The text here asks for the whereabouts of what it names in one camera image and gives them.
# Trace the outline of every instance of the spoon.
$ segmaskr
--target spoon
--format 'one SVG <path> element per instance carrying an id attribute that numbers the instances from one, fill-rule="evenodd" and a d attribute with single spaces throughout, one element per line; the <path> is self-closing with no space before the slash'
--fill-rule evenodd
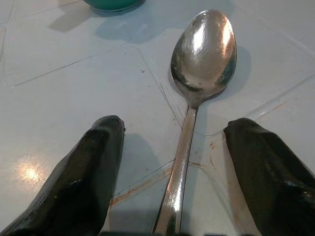
<path id="1" fill-rule="evenodd" d="M 185 180 L 198 107 L 219 95 L 230 82 L 236 66 L 236 42 L 228 18 L 216 10 L 200 12 L 179 38 L 171 59 L 176 86 L 188 100 L 173 170 L 153 232 L 179 233 Z"/>

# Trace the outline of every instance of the green bowl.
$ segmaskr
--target green bowl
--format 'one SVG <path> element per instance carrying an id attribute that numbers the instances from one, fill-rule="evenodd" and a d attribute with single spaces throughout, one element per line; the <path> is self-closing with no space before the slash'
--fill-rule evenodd
<path id="1" fill-rule="evenodd" d="M 83 0 L 100 11 L 120 11 L 133 6 L 139 0 Z"/>

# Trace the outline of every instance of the spoon bowl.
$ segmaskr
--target spoon bowl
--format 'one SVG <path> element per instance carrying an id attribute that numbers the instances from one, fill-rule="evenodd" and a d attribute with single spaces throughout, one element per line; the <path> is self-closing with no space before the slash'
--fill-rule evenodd
<path id="1" fill-rule="evenodd" d="M 171 73 L 188 99 L 188 110 L 179 139 L 172 173 L 153 231 L 178 234 L 181 225 L 185 180 L 198 107 L 219 95 L 236 66 L 236 42 L 228 18 L 216 10 L 200 12 L 179 38 L 171 59 Z"/>

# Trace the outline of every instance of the white surface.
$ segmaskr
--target white surface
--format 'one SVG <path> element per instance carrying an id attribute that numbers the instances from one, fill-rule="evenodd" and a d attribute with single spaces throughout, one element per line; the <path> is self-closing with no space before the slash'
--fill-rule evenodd
<path id="1" fill-rule="evenodd" d="M 151 230 L 186 110 L 170 57 L 190 19 L 209 8 L 228 15 L 238 61 L 226 91 L 198 113 L 182 231 L 259 236 L 221 131 L 253 118 L 315 172 L 312 0 L 146 0 L 119 13 L 76 0 L 0 1 L 0 230 L 109 114 L 125 121 L 126 140 L 104 230 Z"/>

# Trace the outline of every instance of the black object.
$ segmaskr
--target black object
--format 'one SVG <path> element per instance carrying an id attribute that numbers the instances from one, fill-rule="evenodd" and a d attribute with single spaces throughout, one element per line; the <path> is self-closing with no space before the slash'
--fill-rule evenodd
<path id="1" fill-rule="evenodd" d="M 231 121 L 228 150 L 263 236 L 315 236 L 315 179 L 281 138 L 254 121 Z"/>
<path id="2" fill-rule="evenodd" d="M 0 236 L 97 235 L 114 194 L 124 131 L 117 116 L 97 120 Z"/>

